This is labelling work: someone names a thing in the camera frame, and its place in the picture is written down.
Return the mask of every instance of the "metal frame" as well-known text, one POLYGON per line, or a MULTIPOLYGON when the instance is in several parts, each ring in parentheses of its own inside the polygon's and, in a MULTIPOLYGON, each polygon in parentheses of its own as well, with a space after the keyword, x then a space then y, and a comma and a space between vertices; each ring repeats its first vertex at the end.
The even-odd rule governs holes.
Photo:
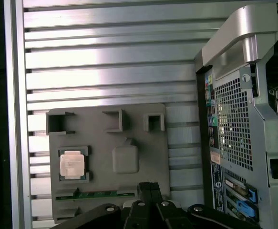
POLYGON ((58 4, 53 0, 5 0, 13 227, 30 229, 54 225, 49 218, 50 179, 45 176, 49 176, 50 171, 48 138, 42 131, 45 130, 44 113, 55 107, 167 103, 168 135, 170 144, 176 146, 169 149, 170 165, 185 167, 171 171, 172 198, 187 204, 193 200, 203 201, 196 90, 193 87, 195 73, 191 61, 228 15, 245 4, 248 2, 163 4, 157 0, 64 0, 58 4), (116 13, 107 17, 108 10, 116 13), (66 17, 68 12, 72 13, 70 21, 68 15, 66 17), (85 15, 81 18, 78 12, 91 14, 93 18, 85 15), (54 15, 58 17, 49 21, 54 15), (68 30, 60 27, 67 24, 68 30), (33 31, 32 27, 38 27, 38 31, 33 31), (172 32, 178 33, 177 40, 172 32), (123 43, 127 43, 125 47, 117 48, 123 43), (145 47, 148 58, 136 55, 142 50, 138 44, 145 47), (107 59, 87 61, 72 51, 75 46, 80 46, 83 54, 93 50, 107 59), (58 61, 57 56, 49 59, 50 65, 36 60, 53 52, 60 57, 66 50, 84 66, 79 67, 77 61, 58 61), (121 56, 120 51, 129 58, 117 60, 114 55, 121 56), (147 87, 140 94, 142 85, 147 87), (80 92, 77 87, 85 87, 85 90, 80 92), (91 93, 96 90, 99 96, 91 93), (44 199, 32 200, 31 195, 44 199))
POLYGON ((31 228, 22 1, 4 1, 13 228, 31 228))

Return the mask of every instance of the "blue tab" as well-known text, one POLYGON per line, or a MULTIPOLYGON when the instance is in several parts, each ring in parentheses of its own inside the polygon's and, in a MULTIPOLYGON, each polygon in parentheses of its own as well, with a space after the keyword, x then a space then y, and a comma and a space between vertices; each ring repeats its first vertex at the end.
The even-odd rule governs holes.
POLYGON ((249 199, 253 202, 253 203, 257 203, 257 197, 254 191, 249 189, 249 192, 252 194, 252 197, 250 197, 249 199))
POLYGON ((243 212, 250 217, 255 217, 254 209, 252 207, 250 207, 246 202, 237 200, 236 204, 237 204, 238 211, 243 212))

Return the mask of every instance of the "metal panel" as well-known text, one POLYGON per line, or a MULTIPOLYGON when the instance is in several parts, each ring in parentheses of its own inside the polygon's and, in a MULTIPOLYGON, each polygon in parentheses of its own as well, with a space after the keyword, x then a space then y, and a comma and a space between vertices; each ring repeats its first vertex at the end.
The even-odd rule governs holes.
POLYGON ((192 3, 24 13, 25 28, 225 18, 243 3, 192 3))
POLYGON ((131 85, 123 88, 95 88, 82 90, 60 90, 54 92, 38 92, 28 94, 28 102, 36 101, 54 101, 54 100, 74 100, 88 98, 112 98, 134 95, 157 95, 157 94, 185 94, 187 92, 195 92, 195 82, 184 83, 166 83, 166 84, 150 84, 150 85, 131 85))
POLYGON ((184 157, 184 156, 196 156, 200 155, 201 148, 196 147, 196 145, 192 146, 192 148, 181 148, 181 149, 169 149, 168 156, 169 157, 184 157))
POLYGON ((171 192, 171 197, 181 204, 182 208, 188 208, 194 204, 204 204, 204 191, 187 190, 187 191, 174 191, 171 192))
POLYGON ((54 220, 39 220, 39 221, 33 221, 33 228, 52 228, 56 224, 54 223, 54 220))
POLYGON ((101 65, 115 63, 190 61, 204 46, 201 43, 133 45, 130 47, 78 48, 26 53, 29 69, 101 65))
POLYGON ((179 169, 170 171, 171 187, 202 185, 202 169, 179 169))
POLYGON ((168 94, 168 95, 149 95, 106 99, 87 99, 74 101, 40 102, 28 104, 29 111, 50 110, 54 108, 87 107, 87 106, 106 106, 121 104, 142 104, 142 103, 169 103, 171 101, 186 102, 196 101, 197 95, 192 94, 168 94))
POLYGON ((28 73, 27 89, 163 83, 188 80, 195 80, 193 64, 170 64, 28 73))
POLYGON ((50 217, 52 215, 51 199, 33 199, 32 216, 33 217, 50 217))
POLYGON ((167 134, 169 145, 200 142, 200 133, 198 126, 171 128, 169 131, 167 131, 167 134))
POLYGON ((49 177, 31 179, 31 195, 50 195, 50 194, 51 194, 51 181, 49 177))
POLYGON ((25 47, 48 48, 48 47, 68 47, 77 45, 96 45, 96 44, 119 44, 119 43, 137 43, 137 42, 167 42, 167 41, 197 41, 207 40, 214 35, 214 32, 177 32, 162 33, 153 35, 125 35, 125 36, 108 36, 98 38, 79 38, 79 39, 59 39, 48 41, 31 41, 25 42, 25 47))
MULTIPOLYGON (((247 2, 24 0, 25 13, 22 1, 6 0, 7 10, 10 3, 19 14, 19 38, 13 46, 20 45, 16 66, 20 74, 18 83, 13 79, 17 71, 8 73, 9 96, 14 94, 11 89, 21 91, 21 109, 12 110, 18 98, 9 99, 10 119, 21 112, 15 125, 9 122, 10 137, 13 127, 21 125, 17 138, 22 149, 15 149, 15 155, 26 163, 22 166, 25 195, 19 196, 25 200, 25 210, 17 212, 21 200, 15 199, 14 224, 24 217, 26 229, 54 226, 51 199, 42 199, 51 194, 45 112, 53 108, 165 103, 171 195, 184 208, 203 203, 193 59, 224 20, 247 2)), ((16 30, 12 33, 6 27, 6 34, 9 38, 16 30)), ((15 57, 9 41, 8 57, 15 57)), ((15 67, 10 58, 7 63, 10 69, 15 67)), ((10 140, 11 146, 17 145, 16 138, 10 140)))
POLYGON ((223 24, 224 19, 216 19, 216 21, 191 21, 182 23, 170 24, 144 24, 131 26, 112 26, 112 27, 91 27, 80 29, 61 29, 49 31, 31 31, 25 33, 25 41, 51 41, 51 40, 67 40, 67 38, 102 38, 114 36, 130 36, 130 35, 152 35, 155 33, 169 33, 169 32, 192 32, 193 34, 214 33, 223 24))

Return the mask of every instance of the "computer chassis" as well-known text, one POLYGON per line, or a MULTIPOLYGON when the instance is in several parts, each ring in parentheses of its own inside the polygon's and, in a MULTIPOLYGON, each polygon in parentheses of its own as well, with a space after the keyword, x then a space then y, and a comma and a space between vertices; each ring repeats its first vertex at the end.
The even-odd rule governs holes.
POLYGON ((205 204, 278 229, 278 4, 235 11, 195 67, 205 204))

